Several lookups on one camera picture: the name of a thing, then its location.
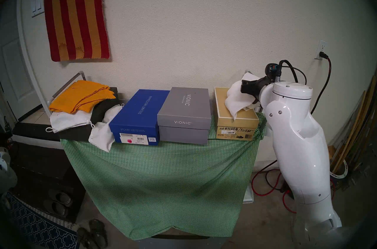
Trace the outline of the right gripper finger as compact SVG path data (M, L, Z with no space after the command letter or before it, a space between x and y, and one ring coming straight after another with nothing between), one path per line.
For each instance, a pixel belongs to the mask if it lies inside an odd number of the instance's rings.
M240 92L242 94L256 94L256 80L241 80Z

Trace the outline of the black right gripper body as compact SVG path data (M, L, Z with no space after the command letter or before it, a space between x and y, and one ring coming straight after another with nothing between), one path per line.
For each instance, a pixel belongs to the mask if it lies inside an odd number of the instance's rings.
M274 83L277 77L281 75L281 66L277 63L269 63L265 67L265 76L257 80L256 88L259 95L256 97L259 102L262 102L262 90L268 85Z

